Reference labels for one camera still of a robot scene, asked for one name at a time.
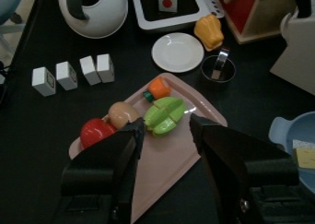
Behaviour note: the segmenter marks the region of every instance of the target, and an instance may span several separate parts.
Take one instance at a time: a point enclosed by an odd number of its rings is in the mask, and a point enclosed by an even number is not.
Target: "yellow sponge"
[[[315,169],[315,149],[298,147],[294,156],[301,168]]]

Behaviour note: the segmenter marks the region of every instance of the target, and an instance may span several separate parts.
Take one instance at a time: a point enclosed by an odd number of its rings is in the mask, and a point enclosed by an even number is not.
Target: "white block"
[[[68,62],[56,64],[55,78],[66,90],[78,88],[78,77]]]
[[[43,96],[55,94],[55,76],[46,67],[34,69],[32,87]]]
[[[94,64],[92,57],[88,56],[86,58],[82,58],[80,63],[82,63],[83,73],[84,73],[86,79],[87,79],[90,85],[95,85],[95,84],[101,83],[102,79],[101,79],[99,74],[96,72],[96,67]]]
[[[6,77],[0,74],[0,84],[4,84],[6,82]]]
[[[102,78],[103,83],[115,81],[114,62],[110,54],[98,55],[96,70]]]

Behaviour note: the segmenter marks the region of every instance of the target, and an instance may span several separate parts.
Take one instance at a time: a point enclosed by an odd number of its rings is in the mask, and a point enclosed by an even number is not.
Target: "white plate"
[[[153,46],[155,64],[173,73],[193,70],[201,64],[203,54],[199,40],[185,33],[167,34]]]

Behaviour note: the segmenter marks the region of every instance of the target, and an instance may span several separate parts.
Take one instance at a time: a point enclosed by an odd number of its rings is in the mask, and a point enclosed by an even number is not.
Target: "green toy pepper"
[[[175,97],[163,97],[153,104],[145,115],[145,124],[154,136],[165,136],[177,127],[186,105]]]

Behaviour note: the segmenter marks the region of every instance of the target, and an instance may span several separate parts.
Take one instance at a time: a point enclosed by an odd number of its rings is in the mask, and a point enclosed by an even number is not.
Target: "red toy tomato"
[[[118,129],[101,118],[88,120],[82,128],[80,139],[83,149],[96,144],[99,141],[111,136]]]

